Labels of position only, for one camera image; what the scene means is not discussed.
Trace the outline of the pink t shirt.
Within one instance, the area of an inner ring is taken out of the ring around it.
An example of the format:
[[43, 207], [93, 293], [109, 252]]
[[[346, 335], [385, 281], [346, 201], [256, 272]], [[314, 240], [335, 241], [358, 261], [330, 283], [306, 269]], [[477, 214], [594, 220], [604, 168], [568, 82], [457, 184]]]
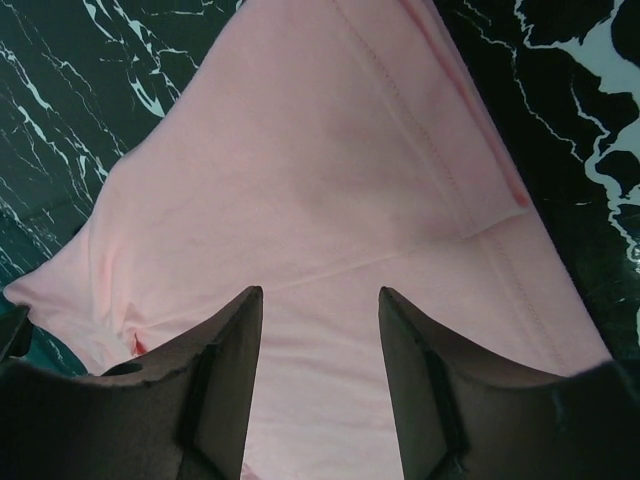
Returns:
[[430, 1], [245, 3], [4, 295], [98, 374], [250, 285], [246, 479], [400, 477], [382, 287], [538, 370], [611, 357]]

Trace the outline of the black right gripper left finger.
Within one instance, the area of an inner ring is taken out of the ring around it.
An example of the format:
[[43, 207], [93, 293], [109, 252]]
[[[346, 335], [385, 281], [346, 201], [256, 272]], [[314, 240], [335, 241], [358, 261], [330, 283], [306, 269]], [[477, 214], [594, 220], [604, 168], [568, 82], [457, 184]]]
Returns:
[[191, 330], [100, 376], [1, 361], [5, 479], [237, 479], [260, 351], [251, 286]]

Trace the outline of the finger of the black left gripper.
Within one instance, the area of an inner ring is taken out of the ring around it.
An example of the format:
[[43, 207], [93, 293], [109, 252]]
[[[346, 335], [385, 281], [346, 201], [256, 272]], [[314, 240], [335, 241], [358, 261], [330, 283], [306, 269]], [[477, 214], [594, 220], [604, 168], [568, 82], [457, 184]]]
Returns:
[[23, 357], [31, 345], [29, 307], [18, 305], [1, 314], [1, 361], [11, 357]]

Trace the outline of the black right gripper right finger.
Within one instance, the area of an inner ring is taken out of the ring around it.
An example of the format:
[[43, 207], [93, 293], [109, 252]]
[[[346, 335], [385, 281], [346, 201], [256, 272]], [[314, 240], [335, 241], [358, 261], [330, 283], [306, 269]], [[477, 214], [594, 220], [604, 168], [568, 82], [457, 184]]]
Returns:
[[407, 479], [635, 479], [639, 364], [569, 377], [497, 355], [391, 288], [379, 328]]

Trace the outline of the teal plastic bin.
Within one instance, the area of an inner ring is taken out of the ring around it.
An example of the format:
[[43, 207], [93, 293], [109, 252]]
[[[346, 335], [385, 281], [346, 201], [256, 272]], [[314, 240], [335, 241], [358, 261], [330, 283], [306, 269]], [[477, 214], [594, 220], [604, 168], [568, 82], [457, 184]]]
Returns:
[[[15, 280], [32, 273], [50, 260], [61, 248], [54, 240], [54, 247], [46, 244], [47, 234], [34, 227], [30, 220], [21, 218], [4, 199], [1, 200], [1, 314], [20, 309], [21, 302], [11, 301], [4, 292]], [[17, 357], [40, 369], [64, 377], [88, 374], [82, 361], [58, 337], [32, 320], [33, 308], [28, 310], [27, 331], [21, 333], [21, 350]]]

